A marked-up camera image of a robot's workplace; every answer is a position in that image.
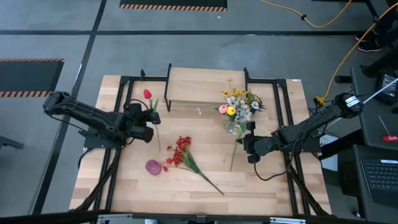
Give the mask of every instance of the concrete floor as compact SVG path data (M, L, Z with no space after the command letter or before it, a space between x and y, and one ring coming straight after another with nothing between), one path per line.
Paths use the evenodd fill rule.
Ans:
M0 1L0 57L65 58L57 90L71 91L89 35L7 35L4 30L92 30L100 0ZM379 13L384 1L374 1ZM301 0L289 6L308 14L316 24L329 21L343 2ZM228 12L135 11L118 8L108 0L99 30L315 30L295 14L258 0L229 0ZM353 3L329 31L364 30L372 23L364 4ZM94 105L103 75L166 75L168 63L176 67L242 70L252 77L303 80L308 106L324 94L330 77L354 45L350 36L252 36L252 35L97 35L84 73L78 100ZM349 68L369 64L385 51L354 51L340 75ZM333 84L330 96L348 91L350 85ZM42 112L43 98L0 98L0 135L25 143L23 150L0 151L0 216L31 212L59 122ZM343 136L359 128L357 119L337 123L330 131ZM45 201L44 213L68 210L83 137L69 127ZM354 218L355 201L328 184L335 215Z

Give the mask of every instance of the black floor mat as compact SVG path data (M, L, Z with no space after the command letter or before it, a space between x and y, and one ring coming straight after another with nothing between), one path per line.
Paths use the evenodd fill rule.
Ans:
M121 9L159 9L226 12L227 0L121 0Z
M0 58L0 97L48 96L63 64L61 58Z

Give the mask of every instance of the yellow cable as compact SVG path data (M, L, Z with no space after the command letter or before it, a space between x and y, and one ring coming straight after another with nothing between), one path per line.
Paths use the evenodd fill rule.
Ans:
M271 3L271 2L265 1L265 0L260 0L260 1L262 1L262 2L264 2L264 3L267 3L267 4L270 4L271 6L276 6L276 7L282 8L282 9L287 9L287 10L293 11L293 12L297 13L298 15L303 16L303 14L302 14L301 12L298 12L298 11L295 10L295 9L292 9L292 8L289 8L289 7L286 7L286 6L281 6L281 5L278 5L278 4L274 4L274 3ZM316 26L316 25L312 24L307 18L304 18L304 19L305 19L305 21L306 21L308 24L310 24L311 26L313 26L313 27L315 27L315 28L324 28L324 27L327 27L328 25L332 24L332 23L333 23L333 22L334 22L334 21L347 9L348 5L349 5L352 1L353 1L353 0L349 0L349 2L347 2L346 6L345 6L345 7L344 7L344 8L343 8L331 21L329 21L328 23L326 23L326 24L324 24L324 25L322 25L322 26Z
M379 19L383 18L389 11L391 11L392 8L394 8L394 7L396 7L396 6L398 6L398 3L395 3L395 4L394 4L393 6L391 6L389 9L387 9L387 11L385 11L385 12L379 17ZM354 49L358 46L358 44L365 38L365 36L369 33L369 31L373 29L373 27L374 27L375 25L376 25L376 24L374 23L374 24L365 32L365 34L361 37L361 39L354 45L354 47L353 47L353 48L348 52L348 54L344 57L343 61L341 61L341 63L340 63L339 66L337 67L335 73L333 74L333 76L332 76L331 79L330 79L330 82L329 82L329 85L328 85L328 90L326 91L325 96L323 96L323 97L319 97L319 96L318 96L318 97L317 97L317 100L318 100L318 102L319 102L321 105L323 105L323 104L325 103L325 99L326 99L326 97L329 95L330 87L331 87L331 84L333 83L333 79L334 79L334 77L336 76L336 74L337 74L338 70L340 69L340 67L344 64L344 62L347 60L348 56L353 52L353 50L354 50Z

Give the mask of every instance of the hazard stripe tape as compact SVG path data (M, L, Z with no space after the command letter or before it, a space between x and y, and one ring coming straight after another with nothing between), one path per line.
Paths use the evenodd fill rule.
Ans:
M64 58L0 58L0 62L64 62Z
M160 5L142 5L142 4L122 4L121 9L157 9L157 10L179 10L179 11L212 11L226 12L226 7L209 7L209 6L160 6Z
M51 91L0 91L0 97L47 97Z

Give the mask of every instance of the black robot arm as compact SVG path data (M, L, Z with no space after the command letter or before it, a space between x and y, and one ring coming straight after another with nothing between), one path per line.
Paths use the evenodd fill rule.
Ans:
M256 125L250 122L246 126L250 133L243 138L244 150L249 154L248 161L258 162L261 156L276 150L301 152L301 143L317 136L318 128L336 118L353 118L362 112L362 107L363 104L355 96L342 93L324 110L299 124L279 128L268 137L255 136Z
M154 130L146 122L160 124L159 115L152 109L142 111L141 104L125 106L123 113L105 112L73 99L66 92L52 93L43 104L49 116L68 115L97 130L97 135L111 142L125 145L127 138L150 142ZM84 137L87 132L79 131Z

